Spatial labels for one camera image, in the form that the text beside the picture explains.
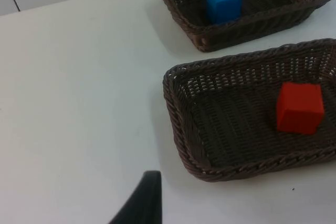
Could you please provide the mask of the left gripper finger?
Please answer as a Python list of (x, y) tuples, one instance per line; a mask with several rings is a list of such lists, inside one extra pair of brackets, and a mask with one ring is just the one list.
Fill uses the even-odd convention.
[(144, 172), (132, 195), (110, 223), (162, 223), (161, 172)]

